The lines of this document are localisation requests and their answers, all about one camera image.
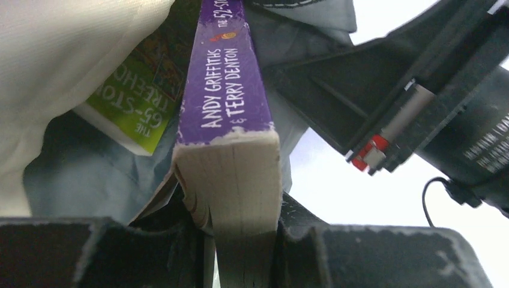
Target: stitching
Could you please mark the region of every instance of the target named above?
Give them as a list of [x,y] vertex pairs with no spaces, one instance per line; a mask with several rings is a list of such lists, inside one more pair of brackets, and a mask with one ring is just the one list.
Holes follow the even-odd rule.
[[292,3],[292,4],[263,4],[258,2],[252,2],[253,5],[266,7],[266,8],[295,8],[300,6],[306,6],[312,4],[314,2],[319,2],[322,0],[303,0],[300,2]]

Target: black plastic part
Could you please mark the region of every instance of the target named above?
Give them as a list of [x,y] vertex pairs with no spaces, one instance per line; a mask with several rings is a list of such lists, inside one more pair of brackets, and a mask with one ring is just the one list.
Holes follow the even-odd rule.
[[508,137],[509,71],[499,67],[417,154],[456,182],[474,185],[479,199],[504,212],[509,211]]
[[509,53],[508,12],[495,0],[441,0],[393,31],[344,52],[268,67],[270,81],[334,149],[355,157],[410,99],[406,85],[437,95],[390,145],[371,174],[394,170],[424,147]]
[[[491,287],[455,232],[331,226],[287,194],[283,200],[275,288]],[[0,287],[203,287],[203,234],[180,201],[133,226],[0,219]]]
[[482,201],[476,198],[468,187],[464,187],[454,181],[445,184],[445,191],[447,191],[449,197],[460,205],[467,203],[470,207],[477,208],[482,204]]
[[181,203],[142,220],[0,219],[0,287],[194,287],[203,233]]

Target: orange logo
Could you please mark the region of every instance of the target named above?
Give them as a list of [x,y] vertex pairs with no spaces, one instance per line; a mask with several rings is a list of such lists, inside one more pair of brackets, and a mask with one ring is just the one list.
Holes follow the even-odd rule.
[[222,33],[222,34],[218,34],[218,35],[210,38],[210,41],[216,42],[216,41],[219,41],[221,39],[228,40],[228,39],[231,39],[231,38],[235,38],[236,36],[237,36],[237,33],[235,33],[235,32]]

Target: green book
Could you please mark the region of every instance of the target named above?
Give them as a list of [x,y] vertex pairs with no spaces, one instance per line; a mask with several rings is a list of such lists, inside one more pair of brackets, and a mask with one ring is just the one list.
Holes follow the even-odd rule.
[[178,116],[199,3],[175,1],[163,24],[74,112],[132,153],[152,155]]

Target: purple book spine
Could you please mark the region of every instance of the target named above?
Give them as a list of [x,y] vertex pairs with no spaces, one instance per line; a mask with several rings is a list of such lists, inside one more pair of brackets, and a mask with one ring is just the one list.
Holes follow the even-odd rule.
[[209,144],[237,128],[273,128],[240,0],[203,0],[177,144]]

